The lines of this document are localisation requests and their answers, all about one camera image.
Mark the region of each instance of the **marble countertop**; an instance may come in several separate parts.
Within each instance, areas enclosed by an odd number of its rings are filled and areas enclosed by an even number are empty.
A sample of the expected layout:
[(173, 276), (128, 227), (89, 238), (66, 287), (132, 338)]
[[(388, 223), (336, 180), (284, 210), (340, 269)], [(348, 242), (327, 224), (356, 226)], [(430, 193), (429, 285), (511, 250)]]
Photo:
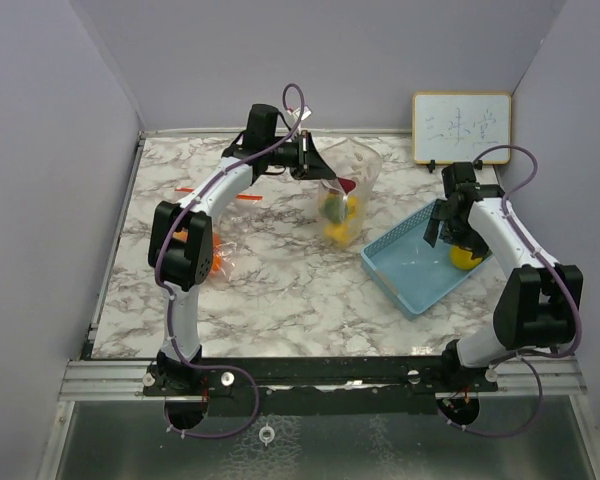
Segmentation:
[[(342, 141), (317, 137), (319, 150)], [(218, 164), (227, 137), (147, 139), (109, 280), (93, 358), (152, 358), (163, 339), (164, 304), (147, 264), (151, 222), (161, 200), (195, 187)], [(218, 228), (235, 242), (229, 279), (201, 289), (199, 332), (205, 356), (428, 355), (491, 321), (504, 288), (493, 259), (413, 320), (397, 310), (360, 266), (361, 248), (435, 198), (440, 170), (414, 165), (408, 137), (356, 137), (383, 157), (362, 235), (345, 250), (329, 246), (316, 223), (313, 182), (261, 177)], [(478, 172), (495, 183), (493, 168)]]

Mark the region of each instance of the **gray wall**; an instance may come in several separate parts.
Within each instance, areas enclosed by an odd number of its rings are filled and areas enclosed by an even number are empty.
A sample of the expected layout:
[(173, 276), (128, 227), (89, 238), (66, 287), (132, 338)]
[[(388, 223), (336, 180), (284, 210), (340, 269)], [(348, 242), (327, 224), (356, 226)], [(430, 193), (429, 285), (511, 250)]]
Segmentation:
[[(515, 196), (549, 251), (584, 272), (578, 359), (600, 425), (600, 0), (569, 0), (514, 96), (515, 142), (534, 152), (536, 179)], [(515, 155), (511, 187), (529, 172)]]
[(289, 81), (316, 112), (311, 126), (409, 128), (417, 90), (513, 91), (564, 3), (71, 1), (149, 129), (244, 125)]
[(0, 480), (36, 475), (138, 126), (66, 0), (0, 1)]

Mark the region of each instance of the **reflective surface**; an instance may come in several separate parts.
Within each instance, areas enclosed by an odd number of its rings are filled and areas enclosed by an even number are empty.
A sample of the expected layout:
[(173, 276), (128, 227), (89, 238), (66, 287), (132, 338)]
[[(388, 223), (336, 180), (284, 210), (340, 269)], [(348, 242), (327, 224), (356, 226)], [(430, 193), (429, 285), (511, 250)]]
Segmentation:
[[(475, 426), (504, 431), (524, 422), (535, 398), (483, 400)], [(213, 419), (204, 430), (234, 426)], [(275, 439), (258, 438), (268, 423)], [(406, 414), (268, 417), (228, 440), (166, 433), (159, 402), (76, 405), (59, 478), (144, 479), (593, 479), (568, 398), (548, 398), (530, 432), (483, 439), (438, 416)]]

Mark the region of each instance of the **purple cable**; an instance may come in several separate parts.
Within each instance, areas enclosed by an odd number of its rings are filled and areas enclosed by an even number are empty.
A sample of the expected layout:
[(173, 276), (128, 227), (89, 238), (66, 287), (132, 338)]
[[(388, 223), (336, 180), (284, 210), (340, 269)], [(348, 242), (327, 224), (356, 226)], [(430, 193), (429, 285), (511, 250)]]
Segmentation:
[(533, 373), (533, 376), (536, 379), (536, 383), (538, 384), (538, 405), (536, 407), (536, 410), (533, 413), (533, 415), (531, 416), (531, 418), (524, 425), (517, 428), (516, 430), (513, 430), (511, 432), (506, 432), (506, 433), (493, 433), (493, 432), (484, 432), (481, 430), (474, 430), (470, 427), (466, 427), (466, 426), (463, 427), (462, 425), (458, 425), (457, 423), (452, 422), (441, 410), (439, 410), (439, 413), (447, 419), (447, 423), (449, 423), (449, 425), (451, 425), (452, 427), (462, 430), (463, 432), (471, 433), (473, 435), (478, 435), (480, 437), (489, 437), (489, 438), (508, 438), (508, 437), (513, 437), (513, 436), (516, 436), (516, 435), (526, 432), (527, 430), (529, 430), (529, 428), (531, 428), (531, 426), (538, 419), (538, 416), (540, 415), (540, 411), (542, 410), (542, 400), (544, 398), (544, 394), (542, 391), (542, 382), (540, 381), (540, 375), (538, 375), (538, 371), (535, 369), (535, 367), (533, 365), (531, 365), (531, 363), (529, 363), (527, 360), (522, 358), (522, 355), (531, 355), (531, 356), (538, 356), (538, 357), (545, 357), (545, 358), (564, 358), (569, 355), (573, 355), (573, 353), (575, 353), (575, 351), (580, 346), (580, 342), (582, 340), (582, 319), (580, 318), (580, 311), (578, 310), (578, 306), (576, 305), (576, 302), (573, 299), (571, 292), (567, 288), (567, 286), (564, 283), (564, 281), (562, 280), (562, 278), (560, 278), (560, 275), (558, 274), (556, 269), (553, 268), (553, 265), (551, 265), (549, 263), (549, 261), (542, 256), (542, 254), (540, 252), (535, 252), (535, 250), (536, 250), (535, 245), (533, 243), (531, 243), (531, 240), (529, 240), (527, 238), (527, 236), (524, 234), (524, 232), (522, 231), (520, 226), (516, 223), (516, 221), (510, 215), (511, 211), (509, 210), (509, 206), (507, 205), (507, 202), (509, 201), (509, 197), (511, 196), (511, 194), (517, 192), (518, 190), (520, 190), (523, 187), (526, 187), (531, 182), (531, 180), (533, 180), (535, 178), (536, 174), (538, 173), (538, 160), (526, 148), (519, 147), (517, 145), (497, 145), (495, 147), (486, 149), (484, 152), (482, 152), (480, 155), (478, 155), (476, 157), (474, 162), (480, 160), (487, 153), (493, 152), (494, 150), (500, 150), (503, 148), (507, 148), (509, 150), (517, 150), (519, 152), (524, 153), (527, 157), (529, 157), (531, 159), (531, 162), (533, 163), (533, 170), (532, 170), (531, 174), (524, 181), (520, 182), (518, 185), (516, 185), (515, 187), (513, 187), (511, 190), (509, 190), (507, 193), (504, 194), (504, 196), (502, 197), (502, 211), (504, 212), (505, 218), (511, 225), (511, 228), (514, 230), (514, 232), (516, 232), (516, 235), (518, 236), (518, 238), (522, 241), (522, 243), (524, 243), (525, 247), (527, 247), (529, 249), (529, 251), (532, 252), (533, 255), (535, 255), (535, 257), (540, 261), (540, 263), (542, 263), (542, 266), (547, 269), (547, 271), (551, 274), (551, 277), (554, 279), (554, 281), (560, 288), (560, 291), (566, 298), (567, 303), (569, 304), (569, 307), (571, 308), (571, 313), (573, 314), (573, 318), (574, 318), (574, 321), (576, 324), (576, 334), (575, 334), (575, 337), (573, 339), (571, 346), (567, 350), (565, 350), (564, 352), (561, 352), (561, 353), (545, 353), (545, 352), (539, 352), (534, 349), (521, 349), (521, 350), (518, 350), (517, 352), (508, 353), (508, 354), (493, 361), (495, 366), (497, 366), (503, 362), (506, 362), (507, 360), (510, 360), (514, 357), (519, 356), (520, 361), (525, 363), (531, 369), (531, 372)]
[[(286, 105), (287, 105), (286, 96), (287, 96), (287, 92), (289, 91), (290, 88), (294, 88), (298, 92), (298, 95), (300, 96), (300, 111), (303, 112), (304, 107), (305, 107), (304, 93), (302, 92), (300, 87), (298, 85), (296, 85), (295, 83), (290, 83), (286, 87), (284, 87), (284, 90), (282, 92), (282, 104), (285, 106), (285, 109), (286, 109), (287, 108), (286, 107)], [(178, 343), (176, 341), (176, 338), (175, 338), (174, 332), (173, 332), (173, 304), (175, 303), (175, 300), (176, 300), (175, 291), (173, 290), (173, 288), (171, 288), (169, 285), (167, 285), (166, 283), (164, 283), (162, 281), (162, 279), (160, 278), (160, 272), (162, 271), (162, 262), (164, 261), (164, 256), (167, 253), (167, 248), (169, 246), (169, 242), (171, 241), (171, 238), (173, 237), (173, 234), (178, 229), (178, 226), (180, 225), (180, 223), (182, 222), (184, 217), (187, 215), (187, 213), (197, 203), (200, 202), (200, 198), (203, 197), (207, 192), (209, 192), (209, 190), (211, 190), (211, 188), (218, 182), (218, 180), (220, 180), (222, 177), (224, 177), (227, 173), (231, 172), (232, 170), (235, 170), (236, 168), (238, 168), (242, 165), (246, 165), (249, 162), (251, 162), (257, 158), (260, 158), (264, 155), (267, 155), (268, 153), (271, 153), (276, 148), (281, 146), (284, 142), (289, 140), (293, 135), (295, 135), (296, 131), (300, 127), (300, 122), (302, 121), (301, 118), (302, 118), (302, 116), (299, 116), (296, 123), (291, 127), (291, 130), (289, 130), (289, 133), (287, 133), (284, 137), (282, 137), (280, 140), (278, 140), (273, 145), (265, 148), (264, 150), (261, 150), (258, 153), (250, 155), (236, 163), (231, 164), (223, 172), (219, 172), (216, 175), (214, 175), (211, 178), (211, 180), (209, 180), (209, 182), (207, 182), (207, 184), (202, 189), (200, 189), (199, 192), (196, 192), (196, 195), (191, 199), (191, 201), (187, 204), (187, 206), (182, 209), (180, 214), (173, 221), (173, 224), (171, 225), (171, 228), (167, 232), (167, 235), (164, 239), (162, 247), (160, 248), (160, 253), (158, 253), (158, 259), (156, 261), (154, 278), (155, 278), (155, 282), (158, 284), (158, 286), (161, 288), (164, 288), (169, 293), (169, 301), (167, 302), (167, 319), (166, 319), (167, 333), (168, 333), (169, 337), (171, 337), (171, 346), (173, 347), (174, 352), (178, 356), (178, 359), (180, 360), (181, 363), (183, 363), (187, 367), (192, 368), (194, 370), (205, 370), (205, 371), (229, 370), (229, 371), (237, 372), (237, 373), (243, 375), (249, 381), (249, 383), (251, 383), (251, 385), (253, 386), (253, 391), (255, 393), (255, 402), (254, 402), (253, 412), (251, 412), (251, 416), (247, 419), (247, 421), (238, 428), (229, 430), (228, 432), (216, 433), (216, 434), (194, 433), (194, 432), (189, 432), (187, 430), (179, 430), (171, 424), (171, 422), (169, 420), (169, 413), (165, 409), (165, 418), (166, 418), (167, 422), (169, 423), (169, 429), (168, 429), (169, 431), (173, 430), (173, 431), (179, 433), (180, 435), (184, 435), (187, 437), (193, 437), (193, 438), (202, 438), (202, 439), (227, 438), (227, 437), (236, 435), (236, 434), (242, 432), (243, 430), (247, 429), (255, 421), (255, 419), (258, 415), (258, 411), (260, 409), (260, 395), (258, 393), (258, 385), (256, 384), (255, 379), (249, 374), (249, 372), (247, 372), (246, 370), (244, 370), (242, 368), (231, 366), (231, 365), (196, 365), (194, 363), (191, 363), (189, 360), (187, 360), (185, 358), (185, 356), (182, 354), (182, 352), (180, 351), (180, 347), (178, 347)]]
[(529, 367), (531, 369), (533, 376), (536, 378), (536, 383), (538, 384), (538, 403), (536, 405), (536, 409), (533, 412), (533, 415), (531, 416), (531, 418), (529, 418), (529, 420), (527, 420), (524, 425), (522, 425), (510, 432), (504, 432), (504, 433), (486, 432), (483, 430), (477, 430), (477, 429), (474, 429), (471, 427), (467, 427), (466, 425), (459, 425), (459, 424), (455, 423), (454, 421), (452, 421), (449, 417), (447, 417), (442, 410), (438, 410), (438, 413), (447, 420), (448, 425), (450, 425), (454, 428), (457, 428), (458, 430), (462, 430), (463, 432), (471, 433), (472, 435), (477, 435), (479, 437), (509, 438), (509, 437), (515, 437), (516, 435), (520, 435), (521, 433), (526, 432), (527, 430), (529, 430), (531, 428), (531, 426), (535, 423), (535, 421), (540, 416), (540, 411), (542, 410), (542, 400), (544, 399), (544, 392), (542, 390), (542, 382), (540, 381), (540, 375), (538, 374), (538, 371), (535, 369), (535, 367), (533, 365), (531, 365), (531, 363), (529, 363), (524, 358), (520, 358), (520, 361), (523, 362), (524, 364), (526, 364), (527, 367)]

